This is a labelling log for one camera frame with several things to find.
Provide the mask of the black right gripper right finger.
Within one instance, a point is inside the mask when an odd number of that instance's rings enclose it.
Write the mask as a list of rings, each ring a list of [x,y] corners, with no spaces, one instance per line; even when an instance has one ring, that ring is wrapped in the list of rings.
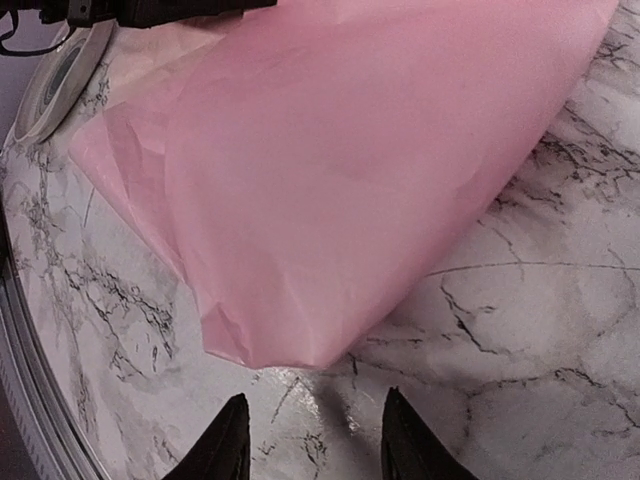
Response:
[[[389,389],[383,409],[381,472],[391,480],[477,480],[397,387]]]

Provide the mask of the pink wrapping paper sheet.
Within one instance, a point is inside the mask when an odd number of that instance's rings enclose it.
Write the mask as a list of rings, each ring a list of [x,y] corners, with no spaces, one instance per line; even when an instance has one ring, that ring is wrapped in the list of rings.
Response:
[[[613,1],[281,1],[69,153],[192,289],[204,349],[323,368],[508,183]]]

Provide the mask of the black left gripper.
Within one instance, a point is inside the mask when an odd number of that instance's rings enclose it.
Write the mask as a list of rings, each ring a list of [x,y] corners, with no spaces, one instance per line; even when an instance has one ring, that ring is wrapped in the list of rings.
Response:
[[[277,0],[83,0],[38,1],[44,23],[66,21],[70,26],[90,27],[116,20],[128,28],[150,28],[195,17],[275,6]]]

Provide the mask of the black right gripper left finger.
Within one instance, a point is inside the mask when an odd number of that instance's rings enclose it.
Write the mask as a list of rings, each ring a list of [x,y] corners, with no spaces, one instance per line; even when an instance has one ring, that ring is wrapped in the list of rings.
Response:
[[[167,480],[249,480],[249,404],[231,397]]]

